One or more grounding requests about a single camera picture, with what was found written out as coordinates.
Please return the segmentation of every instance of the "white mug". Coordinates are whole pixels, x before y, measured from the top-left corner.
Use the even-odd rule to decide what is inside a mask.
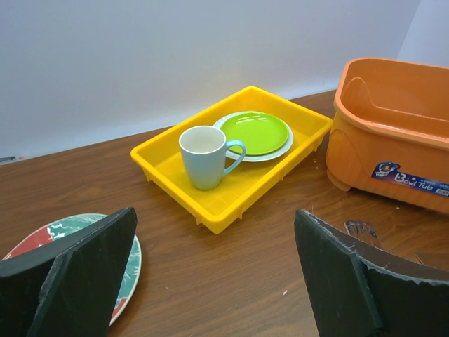
[[[246,155],[245,145],[240,140],[226,141],[226,135],[213,126],[195,126],[182,133],[179,139],[185,171],[192,185],[199,190],[211,190],[229,172],[241,163]],[[242,149],[240,157],[225,168],[226,151],[231,146]]]

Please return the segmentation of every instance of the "yellow plastic tray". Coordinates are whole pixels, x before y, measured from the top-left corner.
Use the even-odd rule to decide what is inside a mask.
[[[284,120],[295,136],[293,146],[283,156],[260,163],[243,162],[217,188],[200,191],[185,173],[178,138],[188,128],[213,125],[233,112],[256,110]],[[215,234],[242,217],[266,191],[312,151],[316,151],[330,130],[332,119],[305,107],[250,86],[158,134],[131,151],[148,181],[154,181]]]

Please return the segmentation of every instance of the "green plate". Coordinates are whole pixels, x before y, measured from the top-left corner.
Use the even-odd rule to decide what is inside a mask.
[[[282,119],[257,111],[231,117],[223,123],[221,129],[227,140],[242,141],[248,156],[274,152],[288,139],[288,128]],[[241,154],[239,146],[232,146],[230,150]]]

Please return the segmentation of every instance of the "wooden table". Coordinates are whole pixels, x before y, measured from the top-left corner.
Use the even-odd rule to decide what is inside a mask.
[[[295,102],[333,116],[334,92]],[[110,336],[318,336],[293,235],[296,209],[335,227],[371,222],[383,247],[449,252],[449,217],[373,194],[342,192],[326,177],[327,141],[215,235],[154,183],[130,150],[151,131],[0,167],[0,256],[31,231],[78,213],[134,206],[140,281]]]

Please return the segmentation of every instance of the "red and teal plate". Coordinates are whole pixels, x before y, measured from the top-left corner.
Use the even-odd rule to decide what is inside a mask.
[[[12,251],[4,257],[13,258],[14,256],[26,253],[37,247],[53,242],[61,237],[81,230],[101,219],[106,217],[104,214],[79,214],[76,216],[70,216],[61,220],[49,223],[24,238]],[[123,312],[131,296],[134,293],[137,286],[140,270],[142,269],[142,251],[140,249],[140,243],[137,236],[134,236],[133,247],[126,265],[125,274],[121,281],[119,290],[119,296],[115,303],[115,308],[112,313],[110,324],[114,323],[117,317]]]

